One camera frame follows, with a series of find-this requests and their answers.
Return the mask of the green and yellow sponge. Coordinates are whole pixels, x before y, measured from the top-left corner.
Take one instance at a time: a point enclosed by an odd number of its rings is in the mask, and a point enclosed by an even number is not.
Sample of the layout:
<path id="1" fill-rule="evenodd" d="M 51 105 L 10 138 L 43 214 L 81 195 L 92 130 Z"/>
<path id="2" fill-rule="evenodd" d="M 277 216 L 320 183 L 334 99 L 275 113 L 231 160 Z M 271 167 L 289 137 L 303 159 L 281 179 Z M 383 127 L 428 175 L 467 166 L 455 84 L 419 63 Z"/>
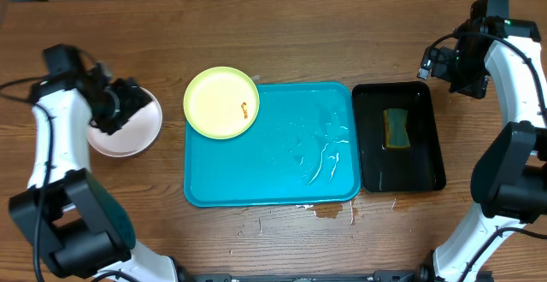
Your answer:
<path id="1" fill-rule="evenodd" d="M 406 109 L 385 109 L 384 146 L 387 149 L 407 149 L 410 147 L 407 133 L 408 111 Z"/>

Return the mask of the yellow-green plate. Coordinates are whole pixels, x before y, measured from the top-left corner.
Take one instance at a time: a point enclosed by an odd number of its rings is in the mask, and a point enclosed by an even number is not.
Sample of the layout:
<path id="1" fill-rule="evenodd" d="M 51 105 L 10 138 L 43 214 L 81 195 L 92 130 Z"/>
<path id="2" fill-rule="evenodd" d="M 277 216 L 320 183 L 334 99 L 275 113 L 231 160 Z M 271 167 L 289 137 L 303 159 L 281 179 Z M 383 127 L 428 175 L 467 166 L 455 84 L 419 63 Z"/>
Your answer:
<path id="1" fill-rule="evenodd" d="M 187 86 L 183 99 L 186 121 L 196 132 L 212 139 L 235 138 L 247 131 L 259 109 L 255 82 L 230 67 L 199 73 Z"/>

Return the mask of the white plate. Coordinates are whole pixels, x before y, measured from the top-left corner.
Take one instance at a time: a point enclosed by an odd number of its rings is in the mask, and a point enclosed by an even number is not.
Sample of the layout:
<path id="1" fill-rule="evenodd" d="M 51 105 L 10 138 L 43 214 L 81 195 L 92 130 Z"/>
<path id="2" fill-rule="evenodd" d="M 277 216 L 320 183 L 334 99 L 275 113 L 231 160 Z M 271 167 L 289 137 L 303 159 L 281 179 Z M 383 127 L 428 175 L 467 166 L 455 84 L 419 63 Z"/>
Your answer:
<path id="1" fill-rule="evenodd" d="M 124 158 L 146 151 L 156 141 L 162 129 L 162 106 L 150 91 L 141 90 L 151 102 L 132 115 L 119 131 L 108 135 L 98 128 L 88 128 L 87 140 L 94 150 L 105 156 Z"/>

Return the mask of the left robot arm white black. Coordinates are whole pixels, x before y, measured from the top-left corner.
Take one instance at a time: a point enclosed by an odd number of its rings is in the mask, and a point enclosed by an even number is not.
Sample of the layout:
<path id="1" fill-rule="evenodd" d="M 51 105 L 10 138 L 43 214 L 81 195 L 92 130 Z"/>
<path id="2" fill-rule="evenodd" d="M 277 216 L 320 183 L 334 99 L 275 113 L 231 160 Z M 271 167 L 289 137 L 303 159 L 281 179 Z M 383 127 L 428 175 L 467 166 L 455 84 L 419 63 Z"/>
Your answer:
<path id="1" fill-rule="evenodd" d="M 32 175 L 9 199 L 9 215 L 32 246 L 36 280 L 188 281 L 171 256 L 140 243 L 128 213 L 92 175 L 88 132 L 126 132 L 136 151 L 149 148 L 162 127 L 157 99 L 134 79 L 114 79 L 89 54 L 57 44 L 44 50 L 48 72 L 30 78 L 25 104 L 37 139 Z"/>

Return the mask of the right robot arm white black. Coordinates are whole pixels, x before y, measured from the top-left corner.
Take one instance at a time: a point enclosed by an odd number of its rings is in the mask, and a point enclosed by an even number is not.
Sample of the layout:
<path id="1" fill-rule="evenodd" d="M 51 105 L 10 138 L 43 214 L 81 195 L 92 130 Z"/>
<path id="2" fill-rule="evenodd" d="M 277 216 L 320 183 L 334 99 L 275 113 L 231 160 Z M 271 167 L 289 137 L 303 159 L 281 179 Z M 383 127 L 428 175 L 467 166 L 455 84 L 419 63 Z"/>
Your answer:
<path id="1" fill-rule="evenodd" d="M 515 233 L 534 237 L 526 226 L 546 213 L 546 79 L 541 36 L 533 21 L 512 19 L 509 0 L 477 0 L 469 18 L 450 37 L 426 48 L 418 78 L 436 77 L 450 91 L 471 95 L 491 78 L 503 128 L 476 163 L 471 178 L 473 203 L 446 242 L 415 271 L 414 281 L 490 281 L 483 265 Z"/>

